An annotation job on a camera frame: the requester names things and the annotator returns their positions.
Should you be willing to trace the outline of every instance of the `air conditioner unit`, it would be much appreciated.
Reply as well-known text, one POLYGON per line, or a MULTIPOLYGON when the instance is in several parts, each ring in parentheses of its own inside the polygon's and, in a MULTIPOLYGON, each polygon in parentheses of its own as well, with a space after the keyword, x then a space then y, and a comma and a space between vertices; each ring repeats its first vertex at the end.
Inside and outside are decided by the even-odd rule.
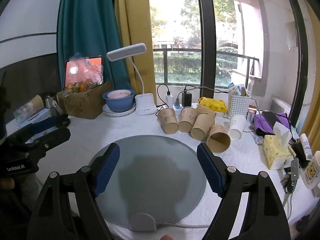
POLYGON ((277 97, 271 97, 271 103, 269 106, 269 111, 274 112, 275 114, 278 113, 286 113, 289 115, 291 110, 291 106, 284 100, 281 100, 277 97))

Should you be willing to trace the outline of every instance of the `white bottle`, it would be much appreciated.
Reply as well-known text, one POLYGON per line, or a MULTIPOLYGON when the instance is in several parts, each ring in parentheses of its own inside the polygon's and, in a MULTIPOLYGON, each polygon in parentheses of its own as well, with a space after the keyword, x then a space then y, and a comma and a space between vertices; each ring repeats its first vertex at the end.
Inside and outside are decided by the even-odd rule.
POLYGON ((309 162, 307 168, 304 170, 302 176, 304 185, 308 189, 313 189, 320 182, 320 151, 316 151, 312 160, 309 162))
POLYGON ((308 138, 305 133, 303 133, 300 136, 300 141, 301 141, 301 144, 303 147, 304 154, 306 156, 306 160, 311 161, 312 160, 312 151, 311 151, 311 147, 310 147, 308 138))
POLYGON ((169 108, 173 108, 173 95, 170 94, 170 91, 167 92, 166 96, 167 105, 169 108))

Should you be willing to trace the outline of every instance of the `screw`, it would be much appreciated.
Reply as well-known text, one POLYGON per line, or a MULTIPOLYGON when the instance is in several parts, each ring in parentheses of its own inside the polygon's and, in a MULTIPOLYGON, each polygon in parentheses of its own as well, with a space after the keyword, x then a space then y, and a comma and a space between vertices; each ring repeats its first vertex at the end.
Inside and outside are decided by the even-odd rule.
POLYGON ((50 173, 50 178, 55 178, 57 177, 58 173, 56 173, 55 171, 54 172, 51 172, 50 173))
POLYGON ((233 173, 233 172, 236 172, 237 169, 234 166, 229 166, 227 170, 233 173))
POLYGON ((90 170, 90 167, 89 166, 83 166, 82 168, 81 168, 81 171, 82 172, 88 172, 90 170))
POLYGON ((268 173, 266 173, 265 171, 260 172, 260 175, 264 178, 268 177, 268 173))

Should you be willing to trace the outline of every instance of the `yellow wet wipes package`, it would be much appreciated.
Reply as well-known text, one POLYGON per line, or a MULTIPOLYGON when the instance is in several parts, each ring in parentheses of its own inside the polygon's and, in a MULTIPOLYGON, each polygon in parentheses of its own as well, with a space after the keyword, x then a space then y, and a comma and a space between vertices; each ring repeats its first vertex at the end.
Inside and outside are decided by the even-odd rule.
POLYGON ((199 104, 206 106, 212 111, 217 111, 221 113, 225 113, 227 111, 226 105, 223 100, 217 100, 214 98, 199 98, 199 104))

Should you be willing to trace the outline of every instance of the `white tablecloth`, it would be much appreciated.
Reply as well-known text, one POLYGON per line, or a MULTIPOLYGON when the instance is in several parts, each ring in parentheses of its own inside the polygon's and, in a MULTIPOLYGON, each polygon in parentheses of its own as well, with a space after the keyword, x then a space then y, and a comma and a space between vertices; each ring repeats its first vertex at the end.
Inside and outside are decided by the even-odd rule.
MULTIPOLYGON (((178 131, 172 135, 165 134, 154 114, 138 116, 133 112, 128 116, 116 118, 101 114, 94 120, 75 117, 71 117, 70 119, 70 140, 50 150, 46 157, 39 161, 39 171, 36 173, 36 176, 41 183, 45 182, 49 173, 52 171, 57 171, 61 175, 76 172, 82 166, 87 165, 93 156, 103 147, 129 136, 144 134, 167 136, 187 144, 195 151, 199 144, 199 141, 193 139, 188 133, 178 131)), ((216 123, 224 124, 224 122, 228 122, 228 119, 216 117, 216 123)), ((15 129, 14 122, 7 125, 9 134, 15 129)), ((218 156, 223 159, 226 165, 235 166, 243 173, 258 174, 259 171, 267 171, 281 201, 284 199, 284 190, 280 183, 280 180, 283 178, 283 173, 282 171, 268 170, 262 146, 258 146, 255 143, 251 133, 243 133, 239 141, 233 141, 230 148, 218 156)), ((230 238, 237 236, 240 232, 247 205, 247 198, 248 194, 243 193, 230 238)), ((181 223, 187 225, 210 224, 217 211, 220 200, 217 194, 211 191, 207 183, 204 196, 199 205, 190 215, 183 219, 181 223)), ((293 209, 289 220, 292 237, 297 234, 292 225, 302 216, 309 214, 317 201, 318 199, 313 197, 311 191, 305 187, 300 178, 292 196, 293 209)), ((72 210, 77 213, 76 202, 72 195, 70 197, 70 204, 72 210)), ((286 205, 285 211, 288 212, 288 205, 286 205)), ((109 222, 107 224, 115 236, 124 240, 160 239, 161 236, 166 234, 170 235, 174 240, 191 240, 201 239, 206 232, 206 229, 165 227, 158 229, 155 233, 133 233, 109 222)))

